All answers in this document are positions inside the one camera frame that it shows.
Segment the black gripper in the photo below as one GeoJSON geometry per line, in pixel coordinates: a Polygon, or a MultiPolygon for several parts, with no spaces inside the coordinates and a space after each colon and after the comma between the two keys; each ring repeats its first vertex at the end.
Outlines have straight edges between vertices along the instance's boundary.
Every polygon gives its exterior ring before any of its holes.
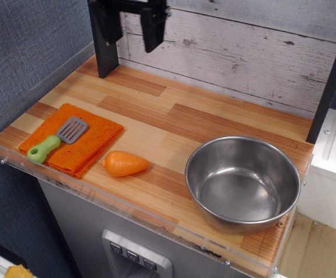
{"type": "Polygon", "coordinates": [[[171,16],[167,1],[91,1],[91,4],[99,7],[101,33],[107,46],[123,37],[120,12],[141,15],[147,53],[163,42],[166,17],[171,16]]]}

